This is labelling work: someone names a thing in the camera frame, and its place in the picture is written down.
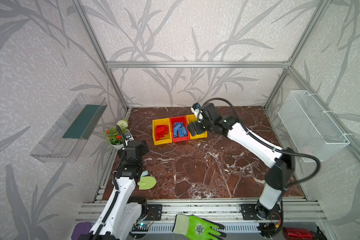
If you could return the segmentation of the yellow bin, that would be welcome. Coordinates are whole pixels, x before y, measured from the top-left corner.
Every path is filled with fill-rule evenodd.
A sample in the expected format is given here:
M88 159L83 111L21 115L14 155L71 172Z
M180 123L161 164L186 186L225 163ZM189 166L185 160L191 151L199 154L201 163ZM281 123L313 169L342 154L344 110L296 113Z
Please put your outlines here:
M155 146L173 142L169 118L153 120L153 141Z
M197 118L195 115L186 115L186 119L187 119L187 123L188 123L188 126L191 124L191 123L194 123L197 121ZM192 135L191 132L189 131L189 136L190 136L190 139L191 140L195 140L195 139L202 139L202 138L206 138L208 136L208 132L204 132L203 134L201 135Z

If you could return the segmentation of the red bin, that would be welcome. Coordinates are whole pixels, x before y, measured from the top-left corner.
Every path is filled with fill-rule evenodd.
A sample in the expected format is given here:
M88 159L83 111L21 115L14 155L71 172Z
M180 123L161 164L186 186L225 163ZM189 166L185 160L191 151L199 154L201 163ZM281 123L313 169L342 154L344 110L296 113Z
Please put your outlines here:
M188 123L185 116L170 118L170 124L174 143L190 140L190 134L187 130Z

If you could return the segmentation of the blue lego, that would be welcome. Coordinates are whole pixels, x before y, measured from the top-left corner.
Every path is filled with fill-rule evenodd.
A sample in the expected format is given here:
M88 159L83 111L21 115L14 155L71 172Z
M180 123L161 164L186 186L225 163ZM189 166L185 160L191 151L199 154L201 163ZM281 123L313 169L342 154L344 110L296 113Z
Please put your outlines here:
M184 126L181 128L173 128L173 130L174 138L185 138L188 136L188 132Z
M178 123L175 123L174 124L174 127L175 128L181 128L181 127L183 127L184 125L183 125L183 122L178 122Z

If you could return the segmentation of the blue lego top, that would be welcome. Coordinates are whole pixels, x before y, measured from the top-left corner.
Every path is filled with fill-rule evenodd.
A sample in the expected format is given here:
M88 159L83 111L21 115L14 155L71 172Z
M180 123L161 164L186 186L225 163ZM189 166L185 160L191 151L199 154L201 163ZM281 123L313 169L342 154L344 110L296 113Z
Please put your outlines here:
M175 123L174 124L174 127L175 128L181 128L181 127L183 127L184 125L183 125L183 122L178 122L178 123Z

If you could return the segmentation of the red lego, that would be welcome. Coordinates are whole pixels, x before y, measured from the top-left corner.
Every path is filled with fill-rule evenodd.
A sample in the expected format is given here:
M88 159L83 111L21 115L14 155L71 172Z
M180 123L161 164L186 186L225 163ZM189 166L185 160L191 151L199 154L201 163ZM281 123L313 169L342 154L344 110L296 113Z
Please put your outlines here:
M169 126L168 125L157 125L155 129L156 141L164 140L169 137Z

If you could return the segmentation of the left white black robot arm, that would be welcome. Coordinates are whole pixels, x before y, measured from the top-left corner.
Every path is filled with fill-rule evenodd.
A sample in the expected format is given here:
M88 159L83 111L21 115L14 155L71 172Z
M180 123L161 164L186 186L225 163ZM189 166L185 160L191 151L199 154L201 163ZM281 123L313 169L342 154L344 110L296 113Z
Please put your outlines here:
M80 240L125 240L133 225L147 214L147 200L132 197L144 171L143 157L149 152L146 141L131 140L118 150L120 162L112 175L113 191L100 217Z

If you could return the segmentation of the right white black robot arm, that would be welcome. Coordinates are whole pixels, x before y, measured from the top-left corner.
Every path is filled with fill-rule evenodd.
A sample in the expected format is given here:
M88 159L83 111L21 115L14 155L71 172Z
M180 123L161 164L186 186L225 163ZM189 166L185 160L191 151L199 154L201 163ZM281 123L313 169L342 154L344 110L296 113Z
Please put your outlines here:
M233 116L223 117L212 101L207 101L204 105L193 104L191 111L197 118L188 126L192 136L205 132L222 135L249 150L269 168L265 175L263 192L255 207L256 215L262 220L267 220L273 214L277 203L282 200L288 188L312 179L321 169L321 162L317 157L296 153L291 148L283 149L252 132L243 124L236 110L233 110ZM292 182L296 157L313 160L316 168L307 177Z

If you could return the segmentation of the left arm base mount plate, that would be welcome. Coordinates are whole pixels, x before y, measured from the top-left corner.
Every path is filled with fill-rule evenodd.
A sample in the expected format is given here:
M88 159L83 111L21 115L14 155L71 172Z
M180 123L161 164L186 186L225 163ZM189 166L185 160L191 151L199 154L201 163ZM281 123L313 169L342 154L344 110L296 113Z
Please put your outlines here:
M163 213L163 205L161 204L148 204L147 214L144 221L160 221Z

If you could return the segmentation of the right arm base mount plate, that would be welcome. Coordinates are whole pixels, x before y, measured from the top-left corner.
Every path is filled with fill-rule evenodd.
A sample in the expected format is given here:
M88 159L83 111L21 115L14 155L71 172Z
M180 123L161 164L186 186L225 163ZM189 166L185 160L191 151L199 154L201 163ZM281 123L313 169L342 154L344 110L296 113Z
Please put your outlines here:
M267 209L260 203L241 204L239 205L239 210L243 220L274 220L283 215L281 206L278 203L276 203L272 210Z

